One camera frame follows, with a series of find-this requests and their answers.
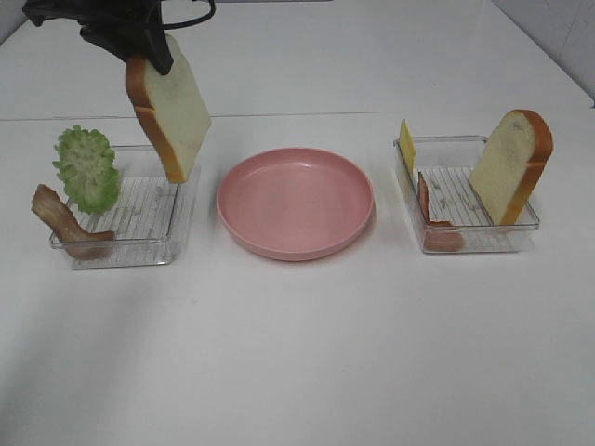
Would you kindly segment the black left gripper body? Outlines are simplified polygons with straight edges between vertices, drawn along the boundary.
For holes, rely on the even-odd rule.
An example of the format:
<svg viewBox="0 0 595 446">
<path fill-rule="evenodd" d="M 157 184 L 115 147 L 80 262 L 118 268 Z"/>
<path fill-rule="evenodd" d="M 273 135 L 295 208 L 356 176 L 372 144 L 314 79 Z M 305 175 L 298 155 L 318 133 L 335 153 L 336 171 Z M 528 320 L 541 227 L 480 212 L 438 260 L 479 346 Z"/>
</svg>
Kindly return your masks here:
<svg viewBox="0 0 595 446">
<path fill-rule="evenodd" d="M 157 1 L 26 1 L 23 13 L 35 26 L 47 20 L 76 20 L 83 27 L 127 28 L 136 34 L 161 23 Z"/>
</svg>

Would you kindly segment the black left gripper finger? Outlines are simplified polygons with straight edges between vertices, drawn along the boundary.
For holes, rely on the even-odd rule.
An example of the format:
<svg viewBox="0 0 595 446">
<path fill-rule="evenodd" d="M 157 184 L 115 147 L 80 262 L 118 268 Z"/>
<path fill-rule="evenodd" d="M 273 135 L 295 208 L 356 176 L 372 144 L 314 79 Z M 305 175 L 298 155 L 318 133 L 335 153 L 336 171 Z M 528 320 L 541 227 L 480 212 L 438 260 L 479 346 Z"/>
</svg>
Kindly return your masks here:
<svg viewBox="0 0 595 446">
<path fill-rule="evenodd" d="M 162 28 L 144 28 L 137 32 L 135 54 L 144 56 L 162 75 L 169 74 L 173 65 L 165 31 Z"/>
<path fill-rule="evenodd" d="M 123 62 L 139 53 L 134 41 L 135 33 L 127 28 L 83 27 L 80 35 L 88 43 L 108 51 Z"/>
</svg>

